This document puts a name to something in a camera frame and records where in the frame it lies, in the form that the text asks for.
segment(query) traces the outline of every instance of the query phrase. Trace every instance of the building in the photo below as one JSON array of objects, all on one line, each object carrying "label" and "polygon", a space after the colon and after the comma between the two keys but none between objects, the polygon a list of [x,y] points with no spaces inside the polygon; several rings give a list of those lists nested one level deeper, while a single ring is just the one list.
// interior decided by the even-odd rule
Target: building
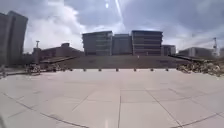
[{"label": "building", "polygon": [[162,45],[161,54],[163,56],[176,54],[176,46],[175,45]]},{"label": "building", "polygon": [[28,18],[10,11],[0,13],[0,64],[17,64],[23,54]]},{"label": "building", "polygon": [[133,55],[161,56],[162,32],[132,31]]},{"label": "building", "polygon": [[220,57],[222,57],[222,58],[224,57],[224,48],[220,49]]},{"label": "building", "polygon": [[179,55],[183,56],[190,56],[190,57],[198,57],[198,58],[205,58],[205,59],[212,59],[212,49],[206,48],[199,48],[199,47],[192,47],[182,51],[179,51]]},{"label": "building", "polygon": [[69,46],[69,43],[63,43],[60,47],[54,47],[49,49],[34,48],[33,56],[35,62],[38,63],[41,60],[57,58],[57,57],[79,57],[83,56],[84,52],[74,49]]},{"label": "building", "polygon": [[82,34],[85,55],[112,55],[112,31]]},{"label": "building", "polygon": [[112,44],[113,55],[130,55],[132,54],[132,42],[129,34],[115,34]]}]

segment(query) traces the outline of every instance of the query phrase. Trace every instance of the glass facade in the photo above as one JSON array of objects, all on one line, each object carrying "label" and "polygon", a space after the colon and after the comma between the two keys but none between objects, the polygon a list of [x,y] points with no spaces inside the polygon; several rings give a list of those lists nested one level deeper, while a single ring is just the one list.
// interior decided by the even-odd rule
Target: glass facade
[{"label": "glass facade", "polygon": [[134,55],[161,55],[162,32],[132,31]]},{"label": "glass facade", "polygon": [[85,54],[111,55],[112,35],[112,31],[83,34],[82,38]]}]

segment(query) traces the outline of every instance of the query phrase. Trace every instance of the cloud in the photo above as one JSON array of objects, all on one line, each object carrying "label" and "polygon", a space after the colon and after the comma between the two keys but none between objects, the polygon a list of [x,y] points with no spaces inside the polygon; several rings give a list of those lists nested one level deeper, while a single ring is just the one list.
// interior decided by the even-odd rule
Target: cloud
[{"label": "cloud", "polygon": [[178,49],[224,45],[223,0],[0,0],[0,11],[29,17],[25,51],[70,42],[82,48],[82,32],[161,30],[164,44]]},{"label": "cloud", "polygon": [[64,4],[64,1],[44,1],[44,13],[40,19],[33,19],[28,28],[26,46],[35,46],[40,40],[40,47],[55,47],[69,42],[75,48],[83,50],[81,33],[85,26],[77,20],[78,12]]}]

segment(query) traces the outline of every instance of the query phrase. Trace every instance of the plaza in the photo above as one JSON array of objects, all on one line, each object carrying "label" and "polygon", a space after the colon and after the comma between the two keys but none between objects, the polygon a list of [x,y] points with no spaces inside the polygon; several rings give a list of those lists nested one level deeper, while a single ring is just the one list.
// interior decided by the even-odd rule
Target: plaza
[{"label": "plaza", "polygon": [[0,80],[7,128],[222,128],[224,78],[76,69]]}]

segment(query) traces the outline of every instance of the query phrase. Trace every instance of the stone tile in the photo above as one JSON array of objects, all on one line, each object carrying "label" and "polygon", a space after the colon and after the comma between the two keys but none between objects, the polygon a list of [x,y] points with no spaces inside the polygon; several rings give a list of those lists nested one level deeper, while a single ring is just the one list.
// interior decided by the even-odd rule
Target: stone tile
[{"label": "stone tile", "polygon": [[0,93],[0,107],[9,103],[10,101],[12,101],[12,99]]},{"label": "stone tile", "polygon": [[4,118],[7,118],[20,112],[23,112],[26,109],[27,108],[25,108],[24,106],[21,106],[13,100],[10,100],[5,104],[0,105],[0,115],[2,115]]},{"label": "stone tile", "polygon": [[172,88],[172,90],[174,90],[181,96],[187,97],[187,98],[201,96],[201,95],[205,94],[205,93],[195,90],[191,87]]},{"label": "stone tile", "polygon": [[169,128],[178,124],[158,103],[122,103],[119,128]]},{"label": "stone tile", "polygon": [[221,80],[211,80],[203,82],[202,84],[199,84],[200,86],[192,86],[192,88],[195,88],[198,91],[210,94],[215,92],[224,91],[224,85],[221,83],[223,81]]},{"label": "stone tile", "polygon": [[63,96],[65,97],[71,97],[74,99],[79,99],[79,100],[84,100],[86,99],[91,92],[88,91],[73,91],[73,92],[68,92],[68,93],[63,93]]},{"label": "stone tile", "polygon": [[141,85],[139,85],[139,83],[133,84],[123,84],[121,85],[121,90],[145,90],[145,88]]},{"label": "stone tile", "polygon": [[202,120],[215,114],[187,99],[160,103],[182,125]]},{"label": "stone tile", "polygon": [[91,93],[87,100],[120,102],[120,90],[100,89]]},{"label": "stone tile", "polygon": [[155,99],[147,91],[121,91],[121,102],[153,102]]},{"label": "stone tile", "polygon": [[59,120],[64,120],[72,110],[81,102],[81,100],[76,100],[68,97],[59,97],[47,102],[43,102],[40,105],[34,107],[33,109],[52,116]]},{"label": "stone tile", "polygon": [[166,100],[179,100],[183,99],[183,96],[178,95],[170,89],[158,90],[158,91],[148,91],[156,100],[166,101]]},{"label": "stone tile", "polygon": [[66,123],[58,123],[56,128],[82,128],[82,127],[74,126],[74,125],[70,125]]},{"label": "stone tile", "polygon": [[224,112],[224,92],[196,97],[193,100],[213,112]]},{"label": "stone tile", "polygon": [[224,118],[214,116],[209,119],[184,126],[184,128],[223,128],[223,126]]},{"label": "stone tile", "polygon": [[18,99],[18,102],[20,102],[28,107],[33,107],[33,106],[36,106],[44,101],[54,99],[58,96],[59,95],[54,92],[36,92],[36,93],[26,95],[26,96]]},{"label": "stone tile", "polygon": [[9,128],[55,128],[57,121],[27,110],[7,119]]},{"label": "stone tile", "polygon": [[18,98],[21,98],[25,95],[32,94],[35,91],[36,90],[19,89],[19,88],[16,88],[16,87],[10,87],[10,88],[7,88],[4,93],[6,95],[8,95],[10,98],[18,99]]},{"label": "stone tile", "polygon": [[65,120],[90,128],[117,128],[119,103],[84,101]]}]

